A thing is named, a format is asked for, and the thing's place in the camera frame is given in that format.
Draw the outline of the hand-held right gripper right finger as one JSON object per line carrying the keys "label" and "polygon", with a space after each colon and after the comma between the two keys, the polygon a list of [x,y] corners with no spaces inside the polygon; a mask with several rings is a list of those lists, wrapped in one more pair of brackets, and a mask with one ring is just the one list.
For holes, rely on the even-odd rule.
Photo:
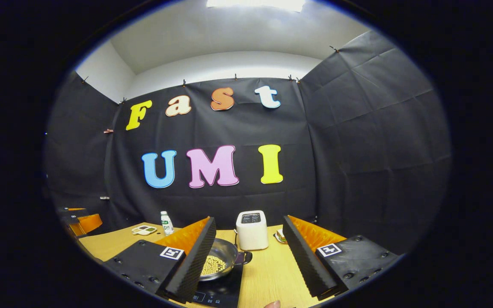
{"label": "hand-held right gripper right finger", "polygon": [[367,284],[401,257],[363,235],[345,238],[291,215],[283,219],[288,246],[309,293],[318,300]]}

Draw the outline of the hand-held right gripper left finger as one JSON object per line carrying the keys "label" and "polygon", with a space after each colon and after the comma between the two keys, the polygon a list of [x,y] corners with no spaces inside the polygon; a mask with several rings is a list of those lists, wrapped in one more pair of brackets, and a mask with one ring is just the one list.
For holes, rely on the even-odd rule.
{"label": "hand-held right gripper left finger", "polygon": [[208,216],[156,243],[138,240],[102,265],[151,296],[191,302],[216,234]]}

